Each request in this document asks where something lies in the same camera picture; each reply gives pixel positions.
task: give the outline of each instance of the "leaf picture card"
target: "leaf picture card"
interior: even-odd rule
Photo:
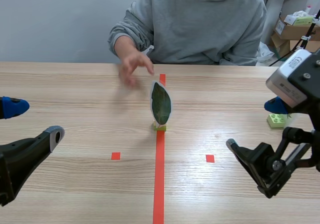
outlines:
[[[171,98],[164,85],[153,81],[150,91],[150,108],[156,128],[163,127],[168,122],[172,107]]]

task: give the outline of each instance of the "red square marker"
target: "red square marker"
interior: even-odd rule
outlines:
[[[207,163],[215,163],[215,156],[214,155],[205,155]]]
[[[120,160],[121,152],[112,152],[111,160]]]

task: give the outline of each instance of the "green leaf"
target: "green leaf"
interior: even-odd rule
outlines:
[[[167,91],[157,82],[154,83],[151,99],[155,121],[160,125],[165,125],[171,113],[171,100]]]

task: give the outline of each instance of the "blue gripper tip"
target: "blue gripper tip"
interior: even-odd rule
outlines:
[[[2,98],[2,112],[4,119],[20,116],[25,113],[29,107],[30,105],[26,100],[6,96]]]

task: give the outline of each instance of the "black cable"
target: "black cable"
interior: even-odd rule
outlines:
[[[318,11],[317,15],[315,16],[315,19],[319,19],[319,17],[320,17],[320,10]],[[310,35],[312,34],[315,26],[316,26],[316,23],[315,23],[315,22],[312,22],[312,24],[311,24],[308,32],[307,32],[306,35],[305,35],[307,38],[310,37]],[[285,54],[284,56],[280,57],[280,58],[279,58],[278,60],[276,60],[274,63],[272,63],[271,65],[269,65],[269,67],[272,67],[274,64],[276,64],[277,62],[281,61],[283,58],[285,58],[285,57],[287,57],[288,55],[290,55],[291,53],[295,52],[296,49],[297,49],[297,47],[298,47],[299,44],[301,43],[301,41],[302,41],[302,44],[301,44],[300,47],[303,48],[303,49],[306,49],[309,40],[302,40],[302,39],[300,39],[299,42],[294,46],[294,48],[293,48],[292,50],[290,50],[287,54]]]

